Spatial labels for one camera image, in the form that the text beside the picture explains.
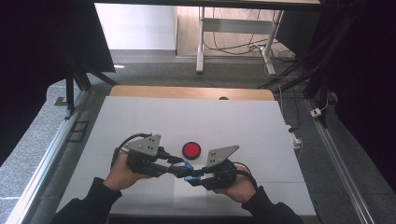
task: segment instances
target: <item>wall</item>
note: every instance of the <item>wall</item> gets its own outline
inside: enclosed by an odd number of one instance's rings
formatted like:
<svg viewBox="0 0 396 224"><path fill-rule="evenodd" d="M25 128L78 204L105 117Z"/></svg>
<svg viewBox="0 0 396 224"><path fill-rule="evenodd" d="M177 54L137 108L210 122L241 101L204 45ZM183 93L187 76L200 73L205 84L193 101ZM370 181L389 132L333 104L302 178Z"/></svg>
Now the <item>wall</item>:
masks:
<svg viewBox="0 0 396 224"><path fill-rule="evenodd" d="M175 7L95 6L110 49L176 49Z"/></svg>

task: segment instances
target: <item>wooden board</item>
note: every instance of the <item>wooden board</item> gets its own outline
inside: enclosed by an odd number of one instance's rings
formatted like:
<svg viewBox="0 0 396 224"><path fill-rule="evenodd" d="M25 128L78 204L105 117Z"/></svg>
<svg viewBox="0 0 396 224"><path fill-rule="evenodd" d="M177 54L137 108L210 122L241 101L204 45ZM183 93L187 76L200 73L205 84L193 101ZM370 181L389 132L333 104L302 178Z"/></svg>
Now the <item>wooden board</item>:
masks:
<svg viewBox="0 0 396 224"><path fill-rule="evenodd" d="M179 99L213 99L227 97L230 100L273 101L274 95L268 90L186 88L158 86L115 86L110 96L134 96Z"/></svg>

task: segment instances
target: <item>white tabletop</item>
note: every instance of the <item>white tabletop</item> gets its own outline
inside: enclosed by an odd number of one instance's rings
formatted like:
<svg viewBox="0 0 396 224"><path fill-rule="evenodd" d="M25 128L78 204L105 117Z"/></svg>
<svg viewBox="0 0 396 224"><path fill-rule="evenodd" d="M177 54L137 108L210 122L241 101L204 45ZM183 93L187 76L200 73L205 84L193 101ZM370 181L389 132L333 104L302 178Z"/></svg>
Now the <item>white tabletop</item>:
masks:
<svg viewBox="0 0 396 224"><path fill-rule="evenodd" d="M205 164L208 150L239 145L229 159L246 164L273 203L315 215L277 102L112 96L105 99L58 210L84 198L95 176L105 178L114 148L135 133L159 133L160 146L178 157L185 143L197 142L202 153L191 161L196 168ZM229 198L170 174L141 180L122 194L110 214L250 216Z"/></svg>

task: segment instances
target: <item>metal rail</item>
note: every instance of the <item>metal rail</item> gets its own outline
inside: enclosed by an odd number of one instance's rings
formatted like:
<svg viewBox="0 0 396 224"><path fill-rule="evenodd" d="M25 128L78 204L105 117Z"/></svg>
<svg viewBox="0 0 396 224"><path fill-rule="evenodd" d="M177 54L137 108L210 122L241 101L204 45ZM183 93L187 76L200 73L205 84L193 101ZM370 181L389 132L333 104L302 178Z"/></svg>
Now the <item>metal rail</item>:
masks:
<svg viewBox="0 0 396 224"><path fill-rule="evenodd" d="M309 103L308 100L305 100L306 107L309 111L313 110L313 106ZM356 213L363 224L375 224L373 216L367 206L366 201L361 195L361 191L356 186L355 182L353 181L352 176L350 175L347 166L338 151L337 146L335 145L334 141L332 140L332 136L330 135L329 131L323 128L322 124L318 119L314 119L315 125L317 126L318 132L320 137L332 159L332 164L334 165L335 169L337 170L338 175L340 176L341 182L344 185L346 193L350 197L350 201L352 202Z"/></svg>
<svg viewBox="0 0 396 224"><path fill-rule="evenodd" d="M25 219L29 212L30 206L35 199L35 196L37 195L41 185L50 171L51 165L55 161L55 158L62 148L67 135L69 134L74 122L81 112L81 108L85 104L87 96L88 93L86 91L82 91L78 96L75 113L73 113L73 116L71 116L70 119L65 119L62 122L61 127L52 139L52 142L49 144L49 148L44 154L43 159L41 159L41 162L35 169L32 178L30 179L20 199L9 215L6 222L7 224L22 223Z"/></svg>

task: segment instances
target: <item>metal bracket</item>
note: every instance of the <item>metal bracket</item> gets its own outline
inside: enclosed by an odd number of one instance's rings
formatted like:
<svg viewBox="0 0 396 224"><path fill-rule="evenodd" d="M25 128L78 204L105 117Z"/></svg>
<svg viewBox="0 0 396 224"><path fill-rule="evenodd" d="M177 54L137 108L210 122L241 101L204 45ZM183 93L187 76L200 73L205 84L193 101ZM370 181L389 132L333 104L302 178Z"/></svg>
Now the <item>metal bracket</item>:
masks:
<svg viewBox="0 0 396 224"><path fill-rule="evenodd" d="M229 158L233 153L239 148L239 146L231 146L231 147L221 147L212 149L209 151L207 155L206 168L218 165L227 158Z"/></svg>
<svg viewBox="0 0 396 224"><path fill-rule="evenodd" d="M141 152L149 156L156 156L160 146L161 136L159 134L142 138L124 145L125 148Z"/></svg>

